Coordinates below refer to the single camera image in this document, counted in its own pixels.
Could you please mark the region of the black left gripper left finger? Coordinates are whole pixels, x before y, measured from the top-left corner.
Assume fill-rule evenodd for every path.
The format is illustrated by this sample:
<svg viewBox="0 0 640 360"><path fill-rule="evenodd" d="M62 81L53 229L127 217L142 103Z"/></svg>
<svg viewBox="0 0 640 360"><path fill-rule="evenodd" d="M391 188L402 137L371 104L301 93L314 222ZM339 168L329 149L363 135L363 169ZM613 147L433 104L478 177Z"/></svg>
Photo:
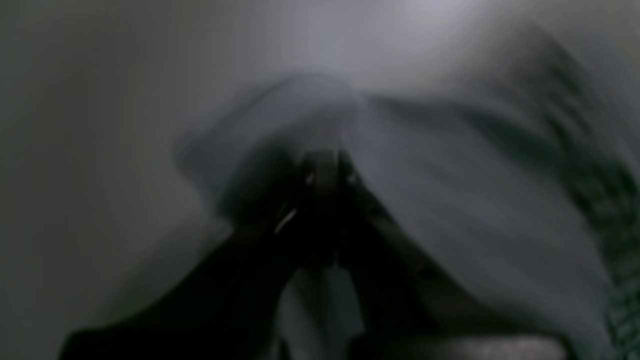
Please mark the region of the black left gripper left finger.
<svg viewBox="0 0 640 360"><path fill-rule="evenodd" d="M274 323L281 294L313 257L322 152L283 151L245 162L218 202L231 234L176 287L113 325L73 333L62 360L249 360Z"/></svg>

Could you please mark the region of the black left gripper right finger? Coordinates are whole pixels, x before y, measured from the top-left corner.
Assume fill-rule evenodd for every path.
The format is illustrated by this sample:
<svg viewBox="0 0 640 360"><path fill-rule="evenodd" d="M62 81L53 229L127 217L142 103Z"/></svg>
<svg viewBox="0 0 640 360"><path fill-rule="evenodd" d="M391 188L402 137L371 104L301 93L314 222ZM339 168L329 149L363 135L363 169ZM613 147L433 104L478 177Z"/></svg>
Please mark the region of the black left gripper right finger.
<svg viewBox="0 0 640 360"><path fill-rule="evenodd" d="M350 360L573 360L560 334L507 319L480 303L414 245L339 152L334 189L338 264L364 325Z"/></svg>

